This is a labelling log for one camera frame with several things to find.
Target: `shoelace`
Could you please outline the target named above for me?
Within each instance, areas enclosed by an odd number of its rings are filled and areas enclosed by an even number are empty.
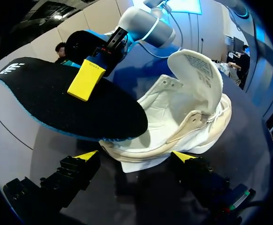
[[[221,105],[221,103],[224,102],[225,104],[228,105],[228,107],[224,107]],[[207,123],[212,123],[213,125],[211,127],[214,126],[214,124],[216,123],[217,119],[225,112],[229,109],[229,104],[228,102],[224,99],[221,98],[221,101],[219,102],[219,104],[216,107],[215,113],[207,120]]]

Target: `yellow triangle marker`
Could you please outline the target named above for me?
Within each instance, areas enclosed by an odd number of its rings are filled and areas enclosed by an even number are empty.
[[[186,154],[183,154],[183,153],[178,152],[178,151],[172,151],[172,152],[175,153],[175,155],[178,156],[179,159],[181,159],[183,161],[183,163],[185,162],[185,160],[188,160],[190,158],[197,158],[195,156],[186,155]]]
[[[79,156],[75,156],[74,158],[81,158],[81,159],[84,159],[85,161],[89,160],[96,152],[96,151],[91,151],[89,153],[85,153],[83,155],[79,155]]]

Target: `shoe label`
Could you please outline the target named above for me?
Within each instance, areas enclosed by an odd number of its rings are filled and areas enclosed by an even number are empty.
[[[199,75],[199,79],[204,82],[209,88],[211,88],[210,78],[208,76],[202,75],[199,70],[197,70],[197,73]]]
[[[210,63],[207,63],[199,58],[196,58],[191,55],[186,55],[190,65],[192,67],[197,68],[197,73],[199,75],[199,79],[206,84],[208,88],[211,88],[211,82],[210,79],[213,79],[212,70],[210,67]]]
[[[197,68],[198,70],[202,71],[204,74],[208,75],[209,77],[213,78],[212,70],[210,67],[210,63],[205,62],[199,58],[196,58],[192,55],[186,55],[189,63],[192,67]]]

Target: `white sneaker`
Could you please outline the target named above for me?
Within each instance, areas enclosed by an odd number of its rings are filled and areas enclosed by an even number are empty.
[[[100,141],[125,173],[158,165],[173,150],[207,151],[231,119],[221,74],[208,57],[181,50],[169,57],[168,66],[179,80],[161,75],[138,100],[148,118],[147,131],[133,140]]]

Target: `green light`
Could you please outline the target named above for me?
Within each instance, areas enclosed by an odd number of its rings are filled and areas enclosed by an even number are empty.
[[[235,206],[234,206],[234,205],[231,205],[231,206],[229,207],[229,209],[232,211],[232,210],[235,209]]]

